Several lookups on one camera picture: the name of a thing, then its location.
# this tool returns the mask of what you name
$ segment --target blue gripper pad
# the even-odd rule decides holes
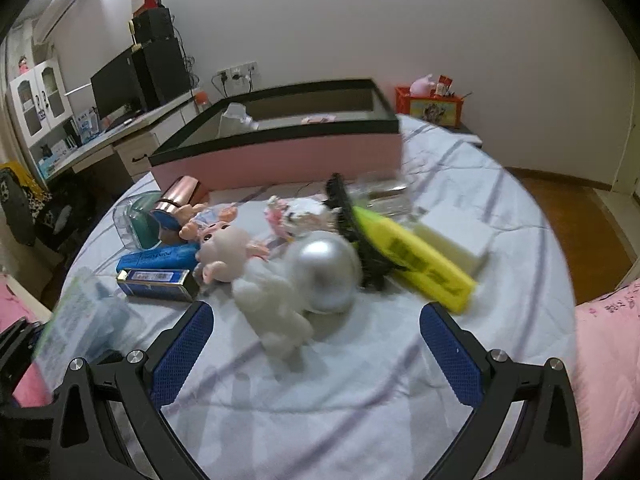
[[[432,304],[422,308],[420,334],[458,400],[477,408],[482,402],[481,371]]]
[[[149,396],[156,410],[174,402],[212,332],[213,311],[200,303],[153,371]]]

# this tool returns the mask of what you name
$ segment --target baseboard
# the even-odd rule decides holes
[[[538,178],[540,180],[550,180],[559,182],[560,184],[571,184],[572,186],[593,187],[595,189],[603,189],[611,191],[611,184],[598,182],[597,180],[589,180],[588,178],[580,178],[579,176],[564,175],[561,173],[553,173],[551,171],[527,170],[526,168],[504,168],[516,178]]]

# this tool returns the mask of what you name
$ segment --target white wall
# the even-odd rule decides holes
[[[611,183],[632,51],[600,0],[164,0],[211,98],[217,70],[257,60],[262,86],[433,72],[473,91],[463,120],[505,166]],[[68,89],[130,44],[130,0],[87,0],[54,42]],[[89,91],[72,99],[92,104]]]

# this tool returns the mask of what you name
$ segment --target black speaker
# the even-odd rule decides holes
[[[189,74],[175,38],[143,44],[141,49],[132,53],[131,59],[146,110],[167,104],[191,88]]]
[[[171,13],[166,7],[155,7],[133,18],[133,30],[136,41],[145,44],[148,41],[166,40],[174,37],[174,24]]]

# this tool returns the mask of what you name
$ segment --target pink blanket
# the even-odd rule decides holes
[[[21,317],[36,321],[22,301],[6,285],[6,277],[0,274],[0,333]],[[23,407],[43,406],[50,402],[49,394],[36,365],[31,365],[14,391],[15,399]]]
[[[584,480],[604,469],[640,412],[640,280],[576,308],[572,377]]]

